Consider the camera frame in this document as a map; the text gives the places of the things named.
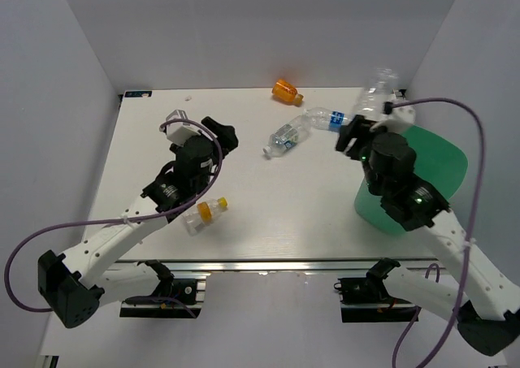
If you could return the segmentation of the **small bottle yellow cap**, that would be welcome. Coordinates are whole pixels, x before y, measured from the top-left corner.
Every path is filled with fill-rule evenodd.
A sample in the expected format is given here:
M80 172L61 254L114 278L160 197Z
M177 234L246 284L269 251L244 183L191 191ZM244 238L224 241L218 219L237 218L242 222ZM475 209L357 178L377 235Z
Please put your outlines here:
M214 223L223 212L228 210L225 197L201 201L182 214L188 233L194 236Z

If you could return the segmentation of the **large clear plastic bottle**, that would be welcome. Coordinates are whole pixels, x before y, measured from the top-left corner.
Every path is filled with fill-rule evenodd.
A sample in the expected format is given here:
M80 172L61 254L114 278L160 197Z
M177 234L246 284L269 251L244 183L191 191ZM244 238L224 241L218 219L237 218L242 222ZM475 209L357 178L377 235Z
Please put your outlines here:
M392 99L397 87L398 75L392 69L378 68L357 97L352 116L380 121L384 115L384 104Z

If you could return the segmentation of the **orange plastic bottle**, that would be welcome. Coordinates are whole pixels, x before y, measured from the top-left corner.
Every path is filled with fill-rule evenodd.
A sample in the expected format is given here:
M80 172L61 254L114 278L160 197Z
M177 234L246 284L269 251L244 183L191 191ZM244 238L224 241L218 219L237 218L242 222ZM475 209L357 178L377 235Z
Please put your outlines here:
M303 103L303 95L297 91L296 87L284 79L278 79L275 82L271 93L275 99L283 103L294 106L300 106Z

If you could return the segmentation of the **clear bottle green blue label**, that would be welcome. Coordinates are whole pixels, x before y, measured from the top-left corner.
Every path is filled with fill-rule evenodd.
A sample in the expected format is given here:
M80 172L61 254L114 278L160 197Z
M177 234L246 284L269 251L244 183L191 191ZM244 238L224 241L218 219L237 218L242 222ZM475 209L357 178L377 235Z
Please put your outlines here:
M310 120L299 115L272 133L262 151L267 158L282 157L310 136Z

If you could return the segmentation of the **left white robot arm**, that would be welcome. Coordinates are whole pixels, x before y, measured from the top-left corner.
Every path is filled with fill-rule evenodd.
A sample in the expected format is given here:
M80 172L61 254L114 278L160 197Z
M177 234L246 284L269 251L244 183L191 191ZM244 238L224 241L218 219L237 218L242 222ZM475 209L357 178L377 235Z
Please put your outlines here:
M173 303L175 276L158 260L145 260L118 271L111 266L147 236L166 227L215 181L223 159L239 145L231 125L205 117L199 130L174 143L174 160L122 213L61 254L49 250L38 260L38 290L66 328L90 319L114 301Z

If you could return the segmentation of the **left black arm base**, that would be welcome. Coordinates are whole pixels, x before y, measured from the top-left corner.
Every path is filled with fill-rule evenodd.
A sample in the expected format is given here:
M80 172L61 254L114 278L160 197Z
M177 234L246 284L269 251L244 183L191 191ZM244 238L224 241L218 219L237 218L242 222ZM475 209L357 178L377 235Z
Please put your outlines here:
M198 279L177 278L158 260L139 262L158 276L158 285L148 296L129 297L123 301L121 318L196 319L202 310Z

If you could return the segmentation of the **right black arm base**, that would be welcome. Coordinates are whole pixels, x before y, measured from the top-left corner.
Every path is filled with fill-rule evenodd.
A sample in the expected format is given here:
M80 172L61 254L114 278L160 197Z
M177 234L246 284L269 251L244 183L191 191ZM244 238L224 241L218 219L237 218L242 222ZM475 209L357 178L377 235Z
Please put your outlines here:
M342 323L406 323L414 320L416 306L392 297L383 281L401 264L383 258L373 265L363 277L344 277L334 283L340 295Z

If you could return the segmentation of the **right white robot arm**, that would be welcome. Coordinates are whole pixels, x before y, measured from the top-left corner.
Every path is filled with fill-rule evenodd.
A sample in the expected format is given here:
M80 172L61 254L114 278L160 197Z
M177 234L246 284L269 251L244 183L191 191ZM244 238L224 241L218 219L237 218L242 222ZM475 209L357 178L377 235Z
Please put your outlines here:
M449 202L414 172L417 154L408 141L384 124L355 115L340 129L336 150L359 161L370 195L406 231L423 229L425 245L457 279L462 293L382 258L357 282L341 280L347 305L408 301L444 319L454 317L473 349L494 356L519 337L519 287L466 239Z

